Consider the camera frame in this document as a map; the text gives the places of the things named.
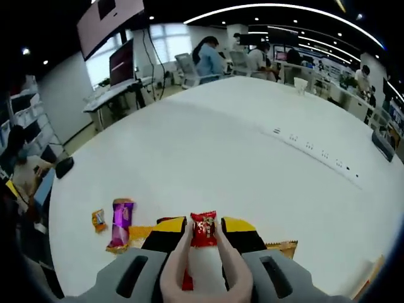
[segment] led light strip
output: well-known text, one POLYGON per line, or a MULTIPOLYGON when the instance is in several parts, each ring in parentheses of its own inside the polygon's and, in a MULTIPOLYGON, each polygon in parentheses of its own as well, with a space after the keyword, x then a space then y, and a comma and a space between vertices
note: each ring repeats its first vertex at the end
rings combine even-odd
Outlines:
POLYGON ((357 25, 353 24, 352 22, 349 22, 348 20, 345 20, 341 17, 338 17, 336 15, 327 13, 325 11, 321 11, 319 9, 315 9, 315 8, 307 8, 305 6, 299 6, 299 5, 294 5, 294 4, 282 4, 282 3, 257 3, 257 4, 244 4, 244 5, 237 5, 237 6, 232 6, 229 8, 222 8, 222 9, 218 9, 216 11, 211 11, 210 13, 206 13, 200 16, 197 16, 195 18, 191 18, 187 21, 184 22, 184 24, 188 24, 190 22, 202 19, 202 18, 206 18, 209 17, 211 15, 215 15, 215 14, 219 14, 219 13, 224 13, 226 11, 232 11, 235 9, 242 9, 242 8, 295 8, 295 9, 301 9, 303 11, 311 11, 312 13, 317 13, 317 14, 321 14, 333 19, 336 19, 338 21, 344 22, 346 25, 349 25, 350 27, 360 31, 361 33, 363 33, 364 35, 368 36, 370 39, 372 39, 373 41, 375 41, 375 43, 377 43, 378 46, 380 46, 382 49, 384 49, 384 46, 382 43, 380 43, 375 37, 373 37, 371 34, 369 34, 367 31, 361 29, 360 27, 358 27, 357 25))
POLYGON ((391 87, 392 90, 398 95, 398 97, 404 102, 404 98, 398 93, 398 91, 394 88, 393 85, 390 84, 389 81, 387 81, 387 84, 391 87))
POLYGON ((291 32, 291 33, 296 33, 298 34, 299 32, 296 32, 295 30, 288 30, 287 28, 282 28, 282 27, 272 27, 270 25, 267 25, 268 28, 273 28, 275 30, 285 30, 286 32, 291 32))
POLYGON ((329 52, 326 52, 325 50, 317 49, 317 48, 315 48, 315 47, 311 47, 310 45, 299 44, 299 46, 307 47, 307 48, 309 48, 309 49, 315 49, 315 50, 318 51, 318 52, 324 52, 325 54, 330 55, 330 56, 333 56, 333 57, 336 57, 337 59, 339 59, 339 60, 341 60, 341 61, 343 61, 343 62, 346 62, 346 63, 348 63, 348 64, 351 63, 351 62, 349 62, 349 61, 347 61, 347 60, 345 60, 345 59, 342 59, 341 57, 338 57, 338 56, 336 56, 336 55, 334 55, 334 54, 331 54, 331 53, 329 53, 329 52))
POLYGON ((340 51, 340 52, 343 52, 345 55, 348 55, 348 56, 354 58, 356 61, 359 61, 359 62, 360 62, 360 59, 356 58, 355 56, 351 55, 350 53, 345 52, 344 50, 341 50, 341 49, 339 49, 339 48, 337 48, 337 47, 335 47, 335 46, 332 46, 332 45, 330 45, 330 44, 327 44, 327 43, 324 43, 324 42, 320 42, 320 41, 317 41, 317 40, 314 40, 314 39, 306 38, 306 37, 303 37, 303 36, 298 36, 298 37, 299 37, 300 39, 304 39, 304 40, 308 40, 308 41, 313 41, 313 42, 316 42, 316 43, 320 43, 320 44, 326 45, 326 46, 328 46, 328 47, 332 47, 333 49, 336 49, 336 50, 338 50, 338 51, 340 51))

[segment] ceiling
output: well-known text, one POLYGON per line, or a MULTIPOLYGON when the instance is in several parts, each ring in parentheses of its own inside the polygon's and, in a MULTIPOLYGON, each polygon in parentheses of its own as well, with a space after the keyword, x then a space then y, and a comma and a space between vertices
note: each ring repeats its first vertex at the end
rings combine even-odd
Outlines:
MULTIPOLYGON (((266 31, 266 25, 288 27, 297 31, 304 31, 305 36, 360 57, 364 51, 378 55, 379 60, 388 68, 392 76, 392 83, 401 92, 404 85, 398 84, 400 70, 404 69, 404 57, 401 56, 400 39, 396 25, 401 17, 399 2, 383 5, 372 5, 365 0, 343 0, 346 8, 344 13, 335 0, 300 0, 300 1, 260 1, 260 0, 204 0, 193 1, 161 1, 144 0, 145 11, 148 16, 154 16, 154 23, 183 22, 190 18, 208 13, 216 9, 250 3, 287 3, 320 9, 341 16, 357 24, 381 41, 383 50, 370 38, 356 31, 350 26, 332 18, 291 8, 245 8, 209 16, 190 25, 223 27, 227 24, 242 23, 250 26, 253 31, 266 31), (364 15, 362 20, 355 20, 358 13, 364 15)), ((10 41, 8 56, 2 58, 2 69, 5 75, 18 75, 20 71, 28 71, 38 77, 46 74, 56 64, 80 50, 80 43, 76 33, 76 24, 83 13, 90 6, 91 0, 14 0, 8 7, 6 15, 9 24, 1 28, 3 37, 10 41), (22 56, 21 49, 28 47, 29 56, 22 56)), ((350 57, 339 53, 342 58, 350 57)))

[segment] floor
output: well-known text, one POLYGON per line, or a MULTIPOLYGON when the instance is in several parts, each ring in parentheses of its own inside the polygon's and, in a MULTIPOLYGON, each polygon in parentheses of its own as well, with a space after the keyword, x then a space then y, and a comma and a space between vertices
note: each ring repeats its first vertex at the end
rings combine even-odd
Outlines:
MULTIPOLYGON (((173 85, 173 86, 168 86, 164 90, 163 98, 167 98, 169 96, 172 96, 176 93, 181 92, 183 89, 181 86, 178 85, 173 85)), ((162 90, 156 90, 155 95, 157 98, 159 98, 162 90)), ((78 150, 80 147, 82 147, 87 141, 91 140, 97 135, 97 131, 95 130, 95 126, 93 123, 89 124, 86 128, 81 130, 76 136, 71 138, 65 145, 64 149, 69 155, 72 155, 76 150, 78 150)))

